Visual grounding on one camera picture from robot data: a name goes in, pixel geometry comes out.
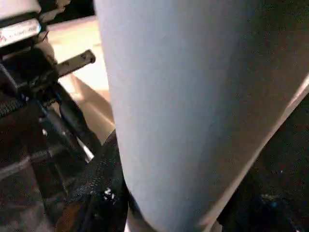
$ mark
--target white tube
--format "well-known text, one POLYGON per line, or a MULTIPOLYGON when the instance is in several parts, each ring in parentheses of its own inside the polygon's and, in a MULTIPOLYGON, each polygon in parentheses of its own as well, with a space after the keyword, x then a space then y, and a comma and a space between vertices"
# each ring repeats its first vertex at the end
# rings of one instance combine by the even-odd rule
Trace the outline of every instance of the white tube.
POLYGON ((301 15, 266 4, 96 2, 125 180, 158 231, 212 227, 309 71, 301 15))

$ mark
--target gray panel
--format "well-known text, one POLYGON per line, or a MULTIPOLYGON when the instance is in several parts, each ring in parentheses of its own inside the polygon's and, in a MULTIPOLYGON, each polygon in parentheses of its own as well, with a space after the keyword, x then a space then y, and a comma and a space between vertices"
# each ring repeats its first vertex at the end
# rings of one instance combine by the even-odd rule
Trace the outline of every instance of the gray panel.
POLYGON ((164 232, 211 227, 309 71, 302 12, 242 0, 96 5, 124 175, 143 217, 164 232))

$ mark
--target white speck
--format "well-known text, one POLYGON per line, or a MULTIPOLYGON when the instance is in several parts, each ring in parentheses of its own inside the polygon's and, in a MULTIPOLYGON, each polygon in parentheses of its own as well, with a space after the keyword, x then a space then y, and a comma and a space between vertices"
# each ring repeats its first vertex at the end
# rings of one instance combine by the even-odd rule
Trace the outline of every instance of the white speck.
POLYGON ((107 188, 104 192, 106 195, 110 195, 111 194, 111 189, 110 188, 107 188))
POLYGON ((42 130, 42 133, 43 133, 43 135, 45 135, 45 136, 47 136, 47 134, 48 134, 47 131, 44 130, 44 129, 42 130))

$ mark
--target white label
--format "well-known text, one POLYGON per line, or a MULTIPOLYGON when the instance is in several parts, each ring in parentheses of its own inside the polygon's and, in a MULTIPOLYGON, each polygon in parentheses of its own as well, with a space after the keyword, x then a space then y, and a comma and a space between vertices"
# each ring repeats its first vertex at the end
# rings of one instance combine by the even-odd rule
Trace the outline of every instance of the white label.
POLYGON ((0 47, 30 38, 39 34, 40 23, 36 19, 16 23, 0 29, 0 47))

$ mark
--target machine part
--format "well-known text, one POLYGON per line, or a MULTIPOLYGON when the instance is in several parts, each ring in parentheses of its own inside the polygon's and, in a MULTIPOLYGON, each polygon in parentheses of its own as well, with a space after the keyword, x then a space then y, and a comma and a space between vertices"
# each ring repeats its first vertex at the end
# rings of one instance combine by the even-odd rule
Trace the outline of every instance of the machine part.
POLYGON ((308 75, 307 1, 95 3, 140 215, 209 231, 308 75))
POLYGON ((42 50, 33 48, 0 63, 3 78, 16 94, 30 97, 31 92, 46 88, 58 80, 54 65, 42 50))
POLYGON ((0 48, 20 40, 36 36, 41 32, 37 19, 29 19, 0 29, 0 48))
POLYGON ((76 136, 73 135, 68 126, 62 121, 60 116, 54 110, 47 110, 42 107, 46 119, 51 123, 53 131, 59 136, 61 143, 66 147, 69 153, 76 161, 83 163, 87 159, 87 155, 80 147, 76 136))
POLYGON ((66 121, 71 130, 83 142, 84 146, 89 148, 92 154, 95 154, 101 147, 101 143, 87 126, 82 111, 60 84, 54 86, 54 91, 57 96, 62 119, 66 121))
POLYGON ((75 57, 72 57, 60 64, 56 65, 56 70, 59 77, 65 76, 73 71, 76 71, 87 64, 96 62, 95 55, 87 50, 75 57))
POLYGON ((41 11, 37 0, 0 0, 0 19, 41 11))

